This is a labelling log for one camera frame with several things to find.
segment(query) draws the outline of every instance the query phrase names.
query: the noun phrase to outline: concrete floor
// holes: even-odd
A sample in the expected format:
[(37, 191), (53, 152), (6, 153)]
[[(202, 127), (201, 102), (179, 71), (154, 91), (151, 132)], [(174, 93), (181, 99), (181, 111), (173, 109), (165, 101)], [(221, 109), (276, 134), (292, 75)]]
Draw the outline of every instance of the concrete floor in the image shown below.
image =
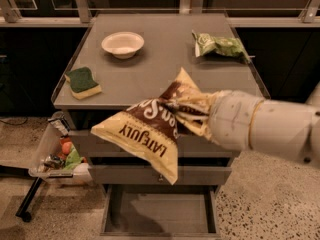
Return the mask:
[[(0, 165), (29, 168), (46, 125), (46, 118), (32, 117), (19, 126), (0, 123)], [(232, 168), (217, 197), (223, 239), (320, 239), (320, 170), (254, 152), (241, 153)], [(26, 223), (15, 213), (32, 183), (0, 177), (0, 239), (99, 236), (105, 205), (99, 186), (43, 183)]]

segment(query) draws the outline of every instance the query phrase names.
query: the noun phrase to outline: black metal leg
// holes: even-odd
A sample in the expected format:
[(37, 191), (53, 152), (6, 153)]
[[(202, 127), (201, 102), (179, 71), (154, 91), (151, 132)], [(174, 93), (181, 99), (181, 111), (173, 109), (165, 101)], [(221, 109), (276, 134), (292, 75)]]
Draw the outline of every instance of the black metal leg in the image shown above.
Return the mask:
[(41, 178), (36, 178), (29, 189), (28, 194), (25, 196), (25, 198), (22, 201), (22, 204), (19, 207), (19, 210), (16, 213), (17, 217), (22, 218), (24, 222), (30, 222), (31, 221), (31, 214), (27, 212), (27, 209), (29, 207), (29, 204), (31, 203), (35, 193), (37, 192), (38, 188), (40, 187), (42, 182)]

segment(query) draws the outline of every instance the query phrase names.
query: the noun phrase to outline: bowl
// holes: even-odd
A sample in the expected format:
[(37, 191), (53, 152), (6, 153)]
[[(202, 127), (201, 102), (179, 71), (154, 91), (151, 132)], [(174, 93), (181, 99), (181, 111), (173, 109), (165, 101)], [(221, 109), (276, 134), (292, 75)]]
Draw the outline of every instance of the bowl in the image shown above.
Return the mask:
[(103, 39), (101, 46), (118, 59), (128, 59), (142, 48), (143, 38), (132, 32), (117, 32)]

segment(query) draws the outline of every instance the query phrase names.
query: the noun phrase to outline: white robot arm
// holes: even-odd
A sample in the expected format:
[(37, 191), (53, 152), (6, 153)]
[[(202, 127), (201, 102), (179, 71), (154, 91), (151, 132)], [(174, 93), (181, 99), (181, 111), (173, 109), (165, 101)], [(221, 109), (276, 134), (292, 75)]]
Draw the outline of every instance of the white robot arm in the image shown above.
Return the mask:
[(211, 141), (320, 168), (320, 108), (221, 91), (210, 108)]

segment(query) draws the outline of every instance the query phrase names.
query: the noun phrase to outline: drawer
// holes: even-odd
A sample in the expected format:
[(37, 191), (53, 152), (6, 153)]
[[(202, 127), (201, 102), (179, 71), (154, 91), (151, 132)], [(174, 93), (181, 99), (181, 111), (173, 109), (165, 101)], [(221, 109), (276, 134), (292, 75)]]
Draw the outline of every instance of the drawer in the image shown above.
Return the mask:
[[(119, 146), (102, 140), (89, 130), (70, 131), (72, 142), (81, 155), (89, 157), (128, 157)], [(182, 136), (178, 139), (179, 157), (229, 157), (239, 156), (240, 152), (228, 151), (198, 136)]]
[(221, 240), (211, 187), (108, 185), (101, 238)]
[[(151, 166), (94, 165), (89, 168), (89, 173), (99, 184), (169, 184)], [(221, 185), (226, 183), (230, 174), (230, 167), (179, 166), (175, 185)]]

